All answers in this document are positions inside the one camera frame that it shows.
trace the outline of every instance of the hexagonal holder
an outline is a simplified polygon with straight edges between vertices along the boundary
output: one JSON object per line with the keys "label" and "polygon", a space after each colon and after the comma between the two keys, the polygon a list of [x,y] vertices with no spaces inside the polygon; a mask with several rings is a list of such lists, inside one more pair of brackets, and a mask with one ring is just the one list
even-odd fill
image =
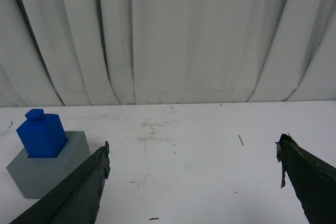
{"label": "hexagonal holder", "polygon": [[84,131],[66,131],[66,136],[56,158],[30,158],[23,148],[7,166],[25,198],[42,198],[90,156]]}

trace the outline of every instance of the gray block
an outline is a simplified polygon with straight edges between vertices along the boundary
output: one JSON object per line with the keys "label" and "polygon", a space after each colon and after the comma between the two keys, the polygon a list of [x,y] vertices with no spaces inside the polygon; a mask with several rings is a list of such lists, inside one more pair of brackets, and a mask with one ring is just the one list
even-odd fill
{"label": "gray block", "polygon": [[25,198],[42,198],[90,156],[84,131],[66,135],[69,140],[56,158],[29,158],[23,148],[7,166]]}

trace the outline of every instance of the scuff mark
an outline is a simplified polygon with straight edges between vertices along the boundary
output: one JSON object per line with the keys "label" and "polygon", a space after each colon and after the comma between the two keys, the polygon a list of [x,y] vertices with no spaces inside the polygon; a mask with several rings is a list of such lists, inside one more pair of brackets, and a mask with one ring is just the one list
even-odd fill
{"label": "scuff mark", "polygon": [[12,125],[13,125],[13,121],[11,121],[10,126],[7,129],[9,129],[10,127],[12,127]]}

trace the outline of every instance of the white curtain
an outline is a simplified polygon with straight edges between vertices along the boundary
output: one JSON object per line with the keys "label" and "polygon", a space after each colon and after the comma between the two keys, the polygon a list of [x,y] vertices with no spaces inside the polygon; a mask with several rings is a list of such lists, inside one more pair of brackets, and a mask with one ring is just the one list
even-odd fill
{"label": "white curtain", "polygon": [[0,0],[0,106],[334,100],[336,0]]}

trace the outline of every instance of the white backdrop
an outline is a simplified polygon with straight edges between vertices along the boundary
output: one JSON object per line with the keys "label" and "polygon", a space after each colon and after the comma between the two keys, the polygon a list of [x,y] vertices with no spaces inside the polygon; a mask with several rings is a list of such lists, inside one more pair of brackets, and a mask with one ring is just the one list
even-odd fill
{"label": "white backdrop", "polygon": [[333,100],[335,3],[0,0],[0,106]]}

